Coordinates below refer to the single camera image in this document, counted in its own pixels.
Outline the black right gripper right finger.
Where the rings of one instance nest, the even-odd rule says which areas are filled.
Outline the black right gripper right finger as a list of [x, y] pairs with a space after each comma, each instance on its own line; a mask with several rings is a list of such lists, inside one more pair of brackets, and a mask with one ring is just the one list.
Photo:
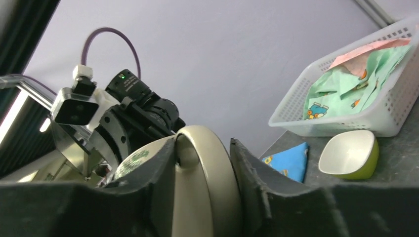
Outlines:
[[257, 159], [239, 140], [230, 157], [243, 206], [244, 237], [416, 237], [419, 188], [343, 183], [312, 188]]

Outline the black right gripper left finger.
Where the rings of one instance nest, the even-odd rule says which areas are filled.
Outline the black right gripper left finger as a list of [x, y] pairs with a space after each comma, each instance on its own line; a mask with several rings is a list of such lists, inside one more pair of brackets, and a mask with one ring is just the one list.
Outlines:
[[0, 187], [3, 237], [169, 237], [174, 203], [174, 140], [103, 188], [81, 183]]

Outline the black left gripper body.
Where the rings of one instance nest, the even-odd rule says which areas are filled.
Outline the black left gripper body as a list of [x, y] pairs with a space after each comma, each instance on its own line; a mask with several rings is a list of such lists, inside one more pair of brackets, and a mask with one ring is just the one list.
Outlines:
[[81, 126], [51, 122], [57, 150], [82, 177], [90, 177], [100, 161], [115, 169], [129, 155], [127, 133], [116, 116], [122, 111], [119, 105], [108, 108], [90, 134]]

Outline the green interior mug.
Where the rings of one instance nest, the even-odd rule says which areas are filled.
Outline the green interior mug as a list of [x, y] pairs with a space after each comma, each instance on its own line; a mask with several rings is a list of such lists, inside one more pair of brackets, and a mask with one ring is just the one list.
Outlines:
[[229, 155], [210, 129], [187, 126], [172, 136], [175, 165], [171, 237], [239, 237], [239, 186]]

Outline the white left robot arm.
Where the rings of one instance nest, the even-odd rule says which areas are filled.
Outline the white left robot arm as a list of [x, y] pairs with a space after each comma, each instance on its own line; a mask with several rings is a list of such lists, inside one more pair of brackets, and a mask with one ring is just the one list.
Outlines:
[[132, 152], [185, 126], [177, 106], [130, 70], [119, 72], [105, 89], [84, 65], [75, 67], [73, 79], [55, 98], [51, 129], [57, 150], [84, 177], [100, 161], [115, 171]]

